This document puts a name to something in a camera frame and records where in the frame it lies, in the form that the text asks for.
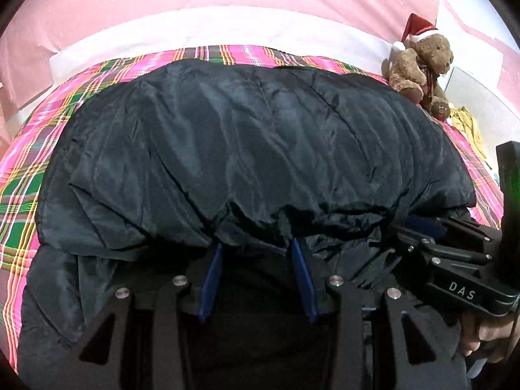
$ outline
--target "yellow cloth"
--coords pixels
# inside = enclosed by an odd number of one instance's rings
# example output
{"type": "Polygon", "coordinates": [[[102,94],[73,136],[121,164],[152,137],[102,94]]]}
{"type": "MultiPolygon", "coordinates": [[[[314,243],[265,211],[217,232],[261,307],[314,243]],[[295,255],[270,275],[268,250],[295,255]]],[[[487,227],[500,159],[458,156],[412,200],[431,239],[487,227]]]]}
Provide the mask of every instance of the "yellow cloth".
{"type": "Polygon", "coordinates": [[[451,109],[451,121],[453,126],[459,131],[465,134],[467,141],[470,143],[475,154],[482,160],[486,160],[484,153],[484,144],[482,136],[478,130],[478,124],[475,117],[467,110],[466,107],[452,108],[451,109]]]}

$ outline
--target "black jacket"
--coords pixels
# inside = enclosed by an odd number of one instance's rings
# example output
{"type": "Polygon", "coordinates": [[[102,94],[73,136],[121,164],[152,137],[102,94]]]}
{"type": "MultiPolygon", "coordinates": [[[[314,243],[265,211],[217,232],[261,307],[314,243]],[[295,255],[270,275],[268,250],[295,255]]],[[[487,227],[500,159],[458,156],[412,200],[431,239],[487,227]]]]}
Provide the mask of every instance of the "black jacket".
{"type": "MultiPolygon", "coordinates": [[[[186,60],[113,85],[72,116],[44,176],[20,376],[48,388],[129,266],[149,263],[166,280],[218,240],[254,268],[225,275],[234,296],[219,296],[217,311],[276,315],[293,309],[282,257],[293,237],[306,238],[331,273],[370,287],[385,268],[378,243],[391,221],[474,204],[471,178],[440,127],[369,77],[186,60]]],[[[454,353],[457,328],[428,312],[454,353]]],[[[211,343],[194,337],[198,386],[234,388],[256,374],[254,388],[316,390],[302,371],[322,360],[321,331],[278,322],[266,331],[259,320],[262,338],[247,349],[215,344],[219,362],[203,355],[211,343]],[[295,342],[285,357],[273,349],[295,342]],[[256,361],[244,363],[248,356],[256,361]]],[[[254,329],[233,327],[233,335],[254,329]]]]}

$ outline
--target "plaid blanket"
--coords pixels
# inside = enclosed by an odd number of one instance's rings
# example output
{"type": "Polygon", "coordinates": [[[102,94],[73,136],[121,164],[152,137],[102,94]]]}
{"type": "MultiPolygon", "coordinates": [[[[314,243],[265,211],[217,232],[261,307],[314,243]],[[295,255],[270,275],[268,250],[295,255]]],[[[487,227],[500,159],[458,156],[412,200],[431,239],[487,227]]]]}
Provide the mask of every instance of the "plaid blanket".
{"type": "MultiPolygon", "coordinates": [[[[0,162],[0,304],[3,304],[5,325],[2,327],[0,324],[0,349],[9,355],[15,369],[25,275],[39,247],[34,222],[38,191],[63,127],[86,99],[102,89],[186,58],[226,65],[311,66],[338,74],[355,72],[386,83],[380,76],[329,58],[298,57],[260,46],[216,45],[109,60],[62,84],[34,111],[0,162]]],[[[441,126],[461,153],[473,178],[478,205],[472,209],[472,215],[482,224],[498,227],[502,217],[502,197],[498,186],[466,139],[448,124],[441,126]]]]}

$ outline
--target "blue gripper pad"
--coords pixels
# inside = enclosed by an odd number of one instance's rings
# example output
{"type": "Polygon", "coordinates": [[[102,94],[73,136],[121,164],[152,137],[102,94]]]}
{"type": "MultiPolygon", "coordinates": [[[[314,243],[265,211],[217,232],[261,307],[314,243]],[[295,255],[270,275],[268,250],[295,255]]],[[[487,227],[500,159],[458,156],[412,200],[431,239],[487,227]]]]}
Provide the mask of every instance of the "blue gripper pad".
{"type": "Polygon", "coordinates": [[[432,237],[436,242],[444,239],[448,229],[440,221],[410,214],[405,221],[405,227],[418,233],[432,237]]]}
{"type": "Polygon", "coordinates": [[[203,323],[210,316],[215,303],[215,296],[222,275],[222,245],[219,243],[215,255],[207,269],[206,279],[202,285],[200,295],[199,321],[203,323]]]}
{"type": "Polygon", "coordinates": [[[296,275],[296,283],[302,298],[303,309],[309,320],[315,322],[318,318],[316,288],[313,285],[302,249],[296,239],[293,239],[291,242],[291,260],[296,275]]]}

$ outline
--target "black metal bracket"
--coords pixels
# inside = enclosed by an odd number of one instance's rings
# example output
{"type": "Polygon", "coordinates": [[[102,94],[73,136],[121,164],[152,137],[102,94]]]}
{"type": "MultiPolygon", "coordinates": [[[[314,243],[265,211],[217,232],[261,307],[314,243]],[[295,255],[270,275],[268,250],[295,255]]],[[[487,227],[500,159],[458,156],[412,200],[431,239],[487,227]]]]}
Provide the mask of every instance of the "black metal bracket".
{"type": "Polygon", "coordinates": [[[418,286],[425,286],[443,303],[482,316],[499,318],[511,311],[520,292],[496,279],[492,262],[500,231],[453,218],[421,218],[412,223],[414,229],[393,227],[386,244],[424,271],[418,286]]]}
{"type": "Polygon", "coordinates": [[[318,300],[326,299],[323,293],[336,302],[337,339],[329,390],[366,388],[363,321],[371,322],[374,330],[373,388],[465,388],[451,358],[401,290],[390,288],[378,299],[374,292],[358,289],[340,276],[324,278],[326,269],[320,264],[325,261],[312,257],[304,241],[292,242],[291,259],[302,303],[311,321],[331,313],[320,309],[318,300]]]}
{"type": "Polygon", "coordinates": [[[184,311],[204,322],[211,314],[221,272],[222,246],[212,246],[189,265],[186,275],[176,276],[158,290],[148,351],[133,332],[137,315],[134,294],[119,288],[64,359],[53,388],[92,390],[101,383],[103,390],[141,388],[147,378],[140,362],[146,362],[142,358],[148,354],[148,388],[187,389],[190,371],[183,359],[178,314],[184,311]]]}
{"type": "Polygon", "coordinates": [[[501,280],[520,289],[520,143],[497,146],[500,189],[504,193],[503,237],[497,256],[501,280]]]}

